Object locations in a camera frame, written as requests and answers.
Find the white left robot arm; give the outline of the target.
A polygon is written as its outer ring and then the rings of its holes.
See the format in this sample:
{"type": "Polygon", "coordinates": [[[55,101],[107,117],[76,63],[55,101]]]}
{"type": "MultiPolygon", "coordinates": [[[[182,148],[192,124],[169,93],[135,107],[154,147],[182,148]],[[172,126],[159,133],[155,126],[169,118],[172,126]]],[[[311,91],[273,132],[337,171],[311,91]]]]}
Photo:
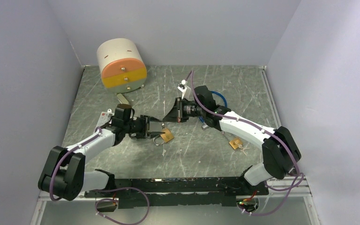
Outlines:
{"type": "Polygon", "coordinates": [[[52,201],[71,201],[81,192],[98,191],[102,196],[113,195],[116,189],[113,173],[96,169],[85,171],[85,165],[102,151],[119,145],[125,136],[131,139],[153,139],[163,132],[153,123],[162,120],[148,115],[135,116],[127,104],[101,112],[93,134],[67,147],[53,147],[47,157],[37,186],[47,192],[52,201]]]}

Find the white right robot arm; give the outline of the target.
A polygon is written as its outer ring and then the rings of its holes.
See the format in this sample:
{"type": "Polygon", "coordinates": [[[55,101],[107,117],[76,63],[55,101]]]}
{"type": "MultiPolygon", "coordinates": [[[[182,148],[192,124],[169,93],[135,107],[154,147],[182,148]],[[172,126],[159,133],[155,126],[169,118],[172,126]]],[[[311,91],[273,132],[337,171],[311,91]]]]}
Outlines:
{"type": "Polygon", "coordinates": [[[297,168],[301,153],[289,129],[266,127],[239,116],[228,107],[218,105],[206,86],[192,90],[181,85],[179,89],[192,92],[195,99],[177,97],[163,122],[183,123],[191,117],[201,117],[208,127],[238,136],[261,150],[262,162],[249,167],[239,181],[242,193],[251,194],[258,184],[271,178],[282,180],[297,168]]]}

